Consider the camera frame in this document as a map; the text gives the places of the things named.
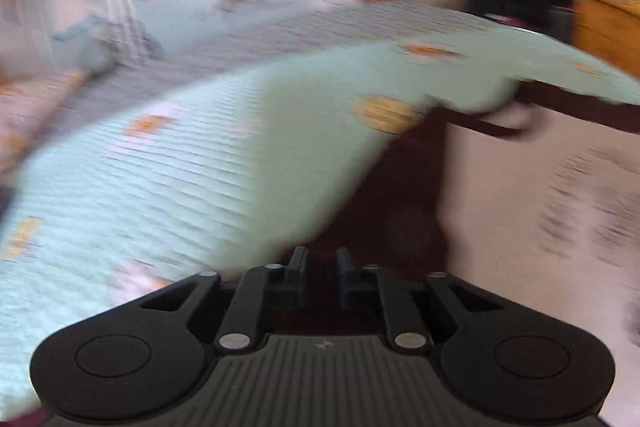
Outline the maroon and grey sweatshirt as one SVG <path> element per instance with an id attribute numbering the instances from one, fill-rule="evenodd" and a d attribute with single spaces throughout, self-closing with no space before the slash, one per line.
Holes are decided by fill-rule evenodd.
<path id="1" fill-rule="evenodd" d="M 310 242 L 319 305 L 414 295 L 446 385 L 492 416 L 639 421 L 639 109 L 522 81 L 437 105 Z"/>

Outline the mint quilted bee bedspread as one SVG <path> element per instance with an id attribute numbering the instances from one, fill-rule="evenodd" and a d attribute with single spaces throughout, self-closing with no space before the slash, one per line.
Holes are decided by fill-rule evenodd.
<path id="1" fill-rule="evenodd" d="M 2 418 L 36 406 L 29 360 L 55 329 L 314 231 L 387 142 L 367 98 L 471 109 L 518 77 L 639 100 L 566 44 L 407 3 L 244 28 L 81 89 L 2 190 Z"/>

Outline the floral pillow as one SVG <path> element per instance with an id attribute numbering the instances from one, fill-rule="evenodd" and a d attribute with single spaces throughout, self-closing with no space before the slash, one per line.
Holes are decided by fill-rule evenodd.
<path id="1" fill-rule="evenodd" d="M 1 81 L 1 174 L 15 168 L 63 103 L 87 80 L 81 69 Z"/>

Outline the yellow wooden cabinet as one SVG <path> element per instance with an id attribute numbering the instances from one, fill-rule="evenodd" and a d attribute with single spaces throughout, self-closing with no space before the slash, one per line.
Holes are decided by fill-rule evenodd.
<path id="1" fill-rule="evenodd" d="M 573 46 L 639 79 L 639 5 L 577 0 Z"/>

